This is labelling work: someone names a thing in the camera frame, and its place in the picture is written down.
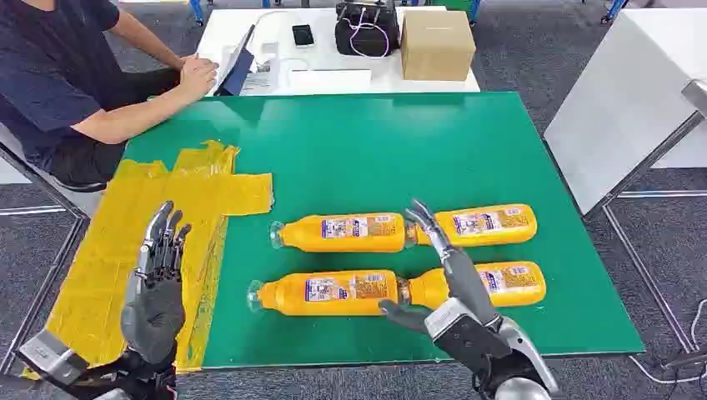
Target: person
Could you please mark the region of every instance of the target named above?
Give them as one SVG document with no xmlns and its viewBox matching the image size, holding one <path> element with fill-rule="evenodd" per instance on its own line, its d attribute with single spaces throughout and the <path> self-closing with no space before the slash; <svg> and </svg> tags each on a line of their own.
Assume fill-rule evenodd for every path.
<svg viewBox="0 0 707 400">
<path fill-rule="evenodd" d="M 105 31 L 168 68 L 123 72 Z M 110 0 L 0 2 L 0 123 L 75 190 L 109 181 L 126 141 L 205 96 L 217 67 L 178 57 Z"/>
</svg>

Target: man's arm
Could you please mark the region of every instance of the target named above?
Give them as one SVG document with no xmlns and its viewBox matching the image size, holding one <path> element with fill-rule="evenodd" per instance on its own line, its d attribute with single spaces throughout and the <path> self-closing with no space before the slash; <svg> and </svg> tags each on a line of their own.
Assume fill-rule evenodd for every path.
<svg viewBox="0 0 707 400">
<path fill-rule="evenodd" d="M 184 65 L 184 60 L 174 54 L 152 31 L 125 10 L 120 10 L 118 22 L 108 31 L 125 39 L 134 47 L 169 67 L 180 70 Z"/>
<path fill-rule="evenodd" d="M 205 58 L 189 57 L 182 68 L 181 83 L 147 102 L 99 110 L 71 128 L 106 144 L 121 143 L 161 123 L 199 100 L 216 83 L 218 65 Z"/>
</svg>

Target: smartphone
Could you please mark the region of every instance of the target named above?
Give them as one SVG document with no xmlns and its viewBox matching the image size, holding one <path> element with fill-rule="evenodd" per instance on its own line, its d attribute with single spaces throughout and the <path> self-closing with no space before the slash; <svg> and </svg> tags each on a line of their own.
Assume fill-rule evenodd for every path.
<svg viewBox="0 0 707 400">
<path fill-rule="evenodd" d="M 312 46 L 314 45 L 314 35 L 312 28 L 309 25 L 293 25 L 292 33 L 294 34 L 294 44 L 297 46 Z"/>
</svg>

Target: black pants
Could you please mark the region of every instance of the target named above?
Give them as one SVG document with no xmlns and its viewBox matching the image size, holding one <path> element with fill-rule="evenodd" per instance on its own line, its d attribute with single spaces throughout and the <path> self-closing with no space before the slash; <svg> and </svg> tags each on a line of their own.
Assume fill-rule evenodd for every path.
<svg viewBox="0 0 707 400">
<path fill-rule="evenodd" d="M 139 103 L 165 93 L 179 83 L 179 72 L 173 69 L 125 75 Z M 106 183 L 118 168 L 125 144 L 105 144 L 83 135 L 64 139 L 52 155 L 48 172 L 70 187 Z"/>
</svg>

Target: cardboard box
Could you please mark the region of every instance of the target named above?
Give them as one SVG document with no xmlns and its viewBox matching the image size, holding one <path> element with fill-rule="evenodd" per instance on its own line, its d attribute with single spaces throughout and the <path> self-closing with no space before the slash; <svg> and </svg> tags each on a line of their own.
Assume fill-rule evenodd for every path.
<svg viewBox="0 0 707 400">
<path fill-rule="evenodd" d="M 403 79 L 464 81 L 476 51 L 466 12 L 415 11 L 403 21 Z"/>
</svg>

